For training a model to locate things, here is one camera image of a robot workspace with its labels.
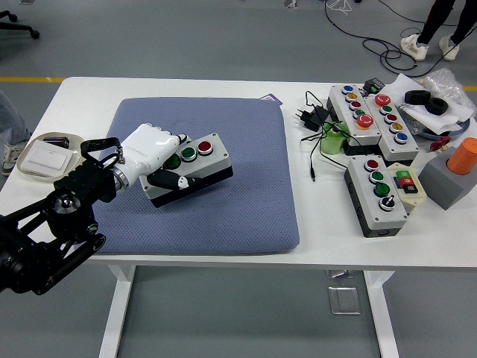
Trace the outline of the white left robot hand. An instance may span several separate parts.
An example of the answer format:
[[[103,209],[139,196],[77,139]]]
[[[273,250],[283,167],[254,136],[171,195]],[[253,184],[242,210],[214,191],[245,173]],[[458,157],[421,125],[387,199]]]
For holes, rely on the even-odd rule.
[[[186,135],[173,135],[151,124],[141,124],[121,143],[124,159],[113,167],[116,191],[128,190],[141,176],[152,186],[170,190],[204,184],[201,178],[187,178],[162,168],[186,139]]]

